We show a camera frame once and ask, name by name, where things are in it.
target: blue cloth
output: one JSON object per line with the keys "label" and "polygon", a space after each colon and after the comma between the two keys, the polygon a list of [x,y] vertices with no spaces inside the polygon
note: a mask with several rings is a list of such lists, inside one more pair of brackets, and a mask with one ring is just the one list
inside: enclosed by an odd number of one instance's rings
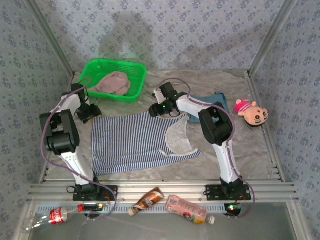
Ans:
{"label": "blue cloth", "polygon": [[92,128],[92,170],[97,176],[174,164],[201,155],[199,150],[175,155],[166,132],[182,118],[151,117],[149,112],[117,117],[95,117]]}
{"label": "blue cloth", "polygon": [[[229,113],[229,109],[228,109],[228,104],[227,104],[227,98],[226,96],[222,93],[217,91],[214,95],[212,96],[192,96],[194,99],[197,99],[199,101],[205,102],[205,103],[209,103],[209,104],[215,104],[217,102],[221,103],[223,105],[223,108]],[[199,118],[189,114],[189,122],[190,123],[200,123]],[[217,122],[219,119],[218,118],[213,118],[214,122]]]}

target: red bottle label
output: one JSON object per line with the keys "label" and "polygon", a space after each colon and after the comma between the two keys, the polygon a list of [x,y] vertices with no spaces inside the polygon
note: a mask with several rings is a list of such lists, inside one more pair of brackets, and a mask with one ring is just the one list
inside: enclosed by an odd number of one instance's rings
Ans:
{"label": "red bottle label", "polygon": [[51,210],[50,212],[50,223],[52,225],[61,224],[65,221],[63,220],[62,214],[61,214],[62,207],[56,208]]}

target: table surface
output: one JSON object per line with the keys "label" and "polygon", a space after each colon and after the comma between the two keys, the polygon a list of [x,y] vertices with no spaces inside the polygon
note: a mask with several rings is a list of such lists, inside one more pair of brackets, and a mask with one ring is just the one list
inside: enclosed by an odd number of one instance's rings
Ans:
{"label": "table surface", "polygon": [[114,214],[86,221],[75,214],[68,222],[35,231],[29,240],[296,240],[285,203],[257,203],[241,219],[215,214],[215,223],[194,224],[175,214]]}

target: pink towel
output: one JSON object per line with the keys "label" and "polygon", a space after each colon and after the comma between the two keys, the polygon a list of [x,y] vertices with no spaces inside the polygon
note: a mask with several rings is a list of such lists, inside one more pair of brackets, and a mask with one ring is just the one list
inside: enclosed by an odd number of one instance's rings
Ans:
{"label": "pink towel", "polygon": [[128,93],[130,86],[131,82],[125,73],[114,71],[102,78],[96,86],[89,88],[88,91],[123,96]]}

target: purple cable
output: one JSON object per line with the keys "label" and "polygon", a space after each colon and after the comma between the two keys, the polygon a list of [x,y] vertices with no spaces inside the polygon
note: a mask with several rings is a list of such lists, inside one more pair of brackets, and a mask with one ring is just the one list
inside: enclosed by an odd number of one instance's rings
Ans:
{"label": "purple cable", "polygon": [[232,124],[232,132],[231,132],[231,135],[230,135],[230,137],[228,138],[228,140],[226,141],[227,152],[228,152],[228,156],[229,156],[229,162],[230,162],[230,165],[231,165],[232,170],[233,170],[233,172],[235,173],[235,175],[236,175],[244,184],[246,184],[246,185],[250,188],[250,190],[251,190],[251,192],[252,192],[252,206],[251,206],[251,208],[250,208],[247,212],[245,212],[244,214],[242,214],[241,216],[235,216],[235,217],[233,217],[233,218],[234,218],[234,219],[240,219],[240,218],[243,218],[243,217],[247,216],[247,215],[254,209],[254,207],[255,207],[255,204],[256,204],[256,194],[255,194],[255,191],[254,191],[253,187],[252,187],[246,180],[244,180],[244,179],[238,174],[238,172],[236,171],[236,167],[235,167],[234,163],[233,163],[232,160],[231,160],[232,157],[231,157],[231,151],[230,151],[229,141],[233,138],[233,136],[235,135],[235,132],[236,132],[236,124],[235,124],[235,121],[234,121],[233,117],[232,117],[223,107],[220,107],[220,106],[218,106],[218,105],[214,105],[214,104],[211,104],[211,103],[202,103],[202,102],[198,102],[198,101],[193,100],[193,99],[190,97],[191,87],[189,86],[189,84],[188,84],[186,81],[184,81],[184,80],[182,80],[182,79],[180,79],[180,78],[177,78],[177,77],[167,78],[167,79],[163,80],[163,81],[158,85],[158,87],[156,88],[156,90],[158,90],[158,89],[160,88],[160,86],[161,86],[164,82],[167,82],[167,81],[169,81],[169,80],[179,80],[180,82],[184,83],[184,84],[188,87],[189,91],[188,91],[188,93],[187,93],[187,97],[188,97],[188,99],[189,99],[190,102],[192,102],[192,103],[194,103],[194,104],[198,104],[198,105],[200,105],[200,106],[208,106],[208,107],[217,108],[217,109],[221,110],[223,113],[225,113],[225,114],[229,117],[229,119],[230,119],[230,121],[231,121],[231,124]]}
{"label": "purple cable", "polygon": [[[88,79],[88,78],[84,78],[84,79],[82,79],[79,83],[81,83],[81,82],[83,82],[84,80],[87,80],[87,79]],[[51,113],[50,116],[48,117],[48,119],[47,119],[47,121],[46,121],[46,123],[45,123],[45,125],[44,125],[44,128],[43,128],[43,132],[42,132],[42,135],[41,135],[41,142],[40,142],[40,151],[41,151],[42,157],[44,158],[44,160],[45,160],[47,163],[49,163],[49,164],[51,164],[51,165],[53,165],[53,166],[59,167],[59,168],[67,169],[68,171],[70,171],[70,172],[73,173],[74,175],[78,176],[79,178],[87,181],[88,183],[91,183],[91,184],[100,186],[100,187],[102,187],[102,188],[105,188],[106,190],[108,190],[108,191],[110,191],[110,192],[112,193],[112,195],[113,195],[113,197],[114,197],[114,206],[112,207],[112,209],[111,209],[110,212],[104,214],[103,216],[99,216],[99,217],[93,218],[93,219],[89,218],[89,215],[90,215],[90,214],[93,214],[93,213],[95,213],[95,214],[100,214],[100,213],[98,213],[98,212],[90,212],[90,213],[88,214],[88,216],[87,216],[87,219],[88,219],[88,220],[96,221],[96,220],[105,219],[106,217],[110,216],[111,213],[116,209],[117,196],[116,196],[116,194],[114,193],[114,191],[112,191],[112,189],[109,188],[108,186],[104,186],[104,185],[102,185],[102,184],[100,184],[100,183],[98,183],[98,182],[94,182],[94,181],[91,181],[91,180],[87,179],[86,177],[82,176],[80,173],[74,171],[73,169],[70,169],[70,168],[67,167],[67,166],[60,165],[60,164],[57,164],[57,163],[54,163],[54,162],[50,161],[50,160],[47,158],[46,154],[45,154],[45,138],[46,138],[46,132],[47,132],[47,129],[48,129],[48,126],[49,126],[49,124],[50,124],[50,122],[51,122],[52,117],[53,117],[53,116],[55,115],[55,113],[61,108],[61,106],[65,103],[65,101],[66,101],[68,98],[70,98],[72,95],[80,92],[81,90],[85,89],[85,88],[91,83],[91,81],[92,81],[91,78],[89,78],[89,83],[87,83],[87,84],[84,85],[83,87],[81,87],[81,88],[79,88],[79,89],[77,89],[77,90],[69,93],[69,94],[66,96],[66,98],[64,98],[64,99],[54,108],[54,110],[52,111],[52,113]]]}

